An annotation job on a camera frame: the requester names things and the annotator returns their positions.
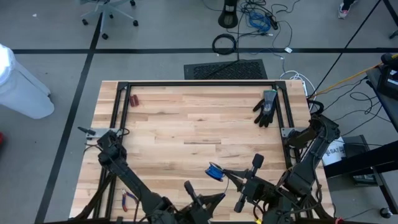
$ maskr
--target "black glove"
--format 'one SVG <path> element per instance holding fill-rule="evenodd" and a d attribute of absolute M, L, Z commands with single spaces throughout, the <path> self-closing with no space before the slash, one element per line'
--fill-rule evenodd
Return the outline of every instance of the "black glove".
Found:
<path fill-rule="evenodd" d="M 259 123 L 260 127 L 268 127 L 268 125 L 273 122 L 276 108 L 276 96 L 276 90 L 264 91 L 264 99 L 260 100 L 260 102 L 253 108 L 254 112 L 261 108 L 260 115 L 254 120 L 255 124 Z"/>

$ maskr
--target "pliers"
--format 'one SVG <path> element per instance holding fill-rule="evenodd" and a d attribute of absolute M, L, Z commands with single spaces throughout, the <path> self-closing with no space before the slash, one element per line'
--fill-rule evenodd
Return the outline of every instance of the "pliers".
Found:
<path fill-rule="evenodd" d="M 136 205 L 138 204 L 138 199 L 136 198 L 136 196 L 134 196 L 133 194 L 130 194 L 129 192 L 125 191 L 124 189 L 122 189 L 122 193 L 123 193 L 123 197 L 122 197 L 122 207 L 124 212 L 127 212 L 127 207 L 126 207 L 126 196 L 131 197 Z"/>

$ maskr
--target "black floor mat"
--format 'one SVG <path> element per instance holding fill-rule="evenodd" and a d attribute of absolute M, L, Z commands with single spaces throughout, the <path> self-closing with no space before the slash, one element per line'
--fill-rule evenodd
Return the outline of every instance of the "black floor mat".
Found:
<path fill-rule="evenodd" d="M 268 79 L 261 59 L 184 65 L 184 76 L 186 80 Z"/>

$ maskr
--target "gray floor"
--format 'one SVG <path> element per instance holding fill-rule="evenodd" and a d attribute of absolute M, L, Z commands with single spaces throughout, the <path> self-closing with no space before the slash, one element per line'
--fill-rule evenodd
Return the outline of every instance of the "gray floor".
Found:
<path fill-rule="evenodd" d="M 222 0 L 205 0 L 213 8 L 220 8 Z M 224 33 L 217 24 L 218 12 L 204 7 L 201 0 L 137 0 L 131 9 L 127 3 L 120 8 L 139 20 L 139 27 L 131 21 L 115 16 L 108 20 L 108 40 L 99 39 L 97 49 L 182 49 L 209 48 L 218 34 Z M 293 0 L 267 1 L 292 5 Z M 398 2 L 391 1 L 398 10 Z M 336 17 L 340 0 L 303 0 L 290 14 L 283 12 L 278 20 L 286 20 L 293 28 L 291 48 L 342 48 L 356 32 L 376 0 L 362 0 L 353 6 L 346 20 Z M 79 15 L 92 9 L 69 0 L 6 1 L 0 0 L 0 43 L 12 49 L 88 49 L 95 31 L 97 18 L 83 26 Z M 398 47 L 398 38 L 388 35 L 397 27 L 385 5 L 380 3 L 348 47 Z M 240 32 L 252 29 L 242 25 Z M 289 28 L 282 24 L 275 47 L 285 47 L 289 41 Z M 274 37 L 245 37 L 241 47 L 272 47 Z M 317 85 L 338 54 L 282 54 L 285 69 L 306 75 Z M 320 89 L 377 64 L 381 54 L 343 54 Z M 47 183 L 61 135 L 70 112 L 71 103 L 85 63 L 85 54 L 26 54 L 16 55 L 18 61 L 42 80 L 52 91 L 54 114 L 41 120 L 32 120 L 0 106 L 0 131 L 7 143 L 0 150 L 0 217 L 1 223 L 33 223 Z M 183 65 L 190 63 L 222 62 L 235 60 L 236 55 L 216 54 L 95 54 L 76 112 L 60 174 L 53 192 L 46 221 L 66 220 L 72 204 L 75 185 L 80 170 L 85 139 L 77 126 L 90 126 L 102 80 L 181 80 Z M 270 53 L 241 54 L 244 59 L 264 62 L 270 79 L 278 78 L 282 61 Z M 328 105 L 341 91 L 322 95 L 319 100 Z M 366 84 L 356 88 L 369 96 L 374 93 Z M 339 118 L 343 114 L 368 107 L 367 102 L 342 98 L 325 114 Z M 387 117 L 384 110 L 381 116 Z M 339 121 L 346 133 L 371 115 L 352 114 Z M 350 135 L 363 134 L 368 143 L 385 144 L 397 139 L 392 125 L 375 118 Z M 387 182 L 398 197 L 398 174 L 385 174 Z M 397 223 L 378 215 L 386 203 L 377 187 L 354 187 L 346 177 L 329 180 L 336 214 L 349 217 L 363 210 L 370 212 L 352 220 L 374 223 Z"/>

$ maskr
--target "wooden table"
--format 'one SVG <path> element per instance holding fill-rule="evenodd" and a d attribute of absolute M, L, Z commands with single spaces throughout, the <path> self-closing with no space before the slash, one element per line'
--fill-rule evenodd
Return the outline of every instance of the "wooden table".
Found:
<path fill-rule="evenodd" d="M 108 128 L 118 82 L 105 81 L 99 91 L 92 128 Z M 295 127 L 307 127 L 310 114 L 300 81 L 286 81 L 287 93 Z M 192 202 L 183 183 L 190 180 L 197 194 L 224 192 L 227 181 L 218 182 L 204 170 L 209 162 L 225 169 L 251 168 L 255 153 L 265 159 L 257 175 L 274 184 L 285 171 L 278 120 L 268 128 L 253 123 L 257 113 L 252 108 L 269 86 L 137 86 L 131 95 L 138 96 L 140 105 L 128 109 L 124 137 L 127 163 L 151 189 L 168 197 L 177 208 Z M 284 123 L 287 124 L 283 100 L 280 99 Z M 101 166 L 98 150 L 91 148 L 84 155 L 70 216 L 79 214 L 96 192 Z M 333 215 L 333 206 L 322 166 L 317 175 L 322 184 L 325 210 Z M 127 198 L 128 212 L 122 209 L 121 189 L 127 189 L 118 179 L 111 219 L 118 216 L 132 220 L 135 204 Z M 106 206 L 105 192 L 100 216 Z M 253 221 L 252 205 L 246 204 L 241 213 L 233 211 L 239 198 L 230 183 L 226 197 L 215 210 L 216 221 Z M 139 210 L 138 218 L 144 216 Z"/>

